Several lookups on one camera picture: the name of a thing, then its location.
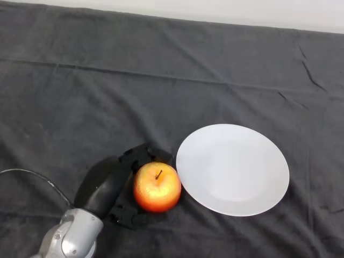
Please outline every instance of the cable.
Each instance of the cable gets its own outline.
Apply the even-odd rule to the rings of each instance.
[[[71,201],[66,197],[66,195],[64,195],[63,192],[49,178],[47,178],[44,175],[41,175],[40,173],[37,173],[35,171],[31,171],[31,170],[21,169],[21,168],[11,168],[11,169],[0,171],[0,176],[7,173],[7,172],[12,172],[12,171],[27,172],[29,174],[35,175],[35,176],[39,177],[40,179],[46,181],[48,184],[50,184],[53,187],[55,192],[57,192],[62,197],[62,199],[68,204],[69,207],[73,207]]]

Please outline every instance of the dark gray fabric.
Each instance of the dark gray fabric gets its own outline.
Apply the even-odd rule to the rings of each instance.
[[[186,191],[167,219],[105,224],[96,257],[344,255],[344,35],[0,2],[0,168],[73,199],[98,160],[194,130],[247,126],[285,155],[283,200],[247,218]],[[40,180],[0,177],[0,256],[34,254],[66,209]]]

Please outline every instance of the white plate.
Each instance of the white plate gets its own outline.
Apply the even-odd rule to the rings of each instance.
[[[267,211],[289,184],[288,164],[277,146],[238,125],[211,125],[193,132],[181,144],[176,165],[186,191],[226,215]]]

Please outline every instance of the red apple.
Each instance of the red apple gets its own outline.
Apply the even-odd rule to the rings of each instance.
[[[151,162],[136,173],[134,197],[146,211],[164,212],[179,200],[182,185],[177,171],[160,162]]]

